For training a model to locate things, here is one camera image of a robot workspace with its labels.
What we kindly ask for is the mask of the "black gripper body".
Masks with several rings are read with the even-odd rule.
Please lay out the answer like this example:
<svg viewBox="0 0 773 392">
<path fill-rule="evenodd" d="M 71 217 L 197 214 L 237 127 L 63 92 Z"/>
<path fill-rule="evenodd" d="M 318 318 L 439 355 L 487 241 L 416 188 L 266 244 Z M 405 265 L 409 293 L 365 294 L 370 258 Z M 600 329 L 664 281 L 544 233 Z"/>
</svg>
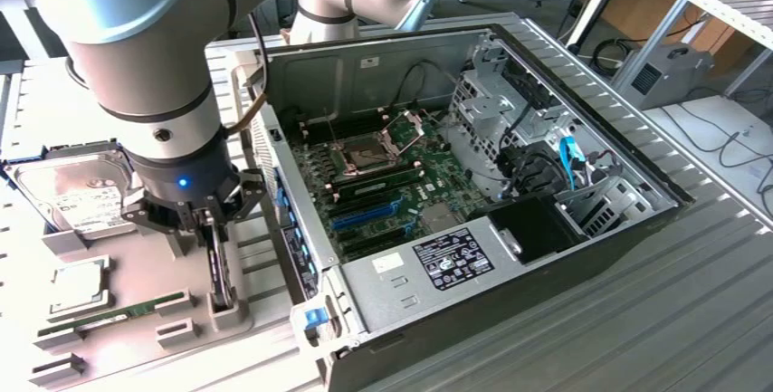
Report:
<svg viewBox="0 0 773 392">
<path fill-rule="evenodd" d="M 200 204 L 209 196 L 224 199 L 240 185 L 222 131 L 188 156 L 145 158 L 133 152 L 127 155 L 146 191 L 162 202 Z"/>
</svg>

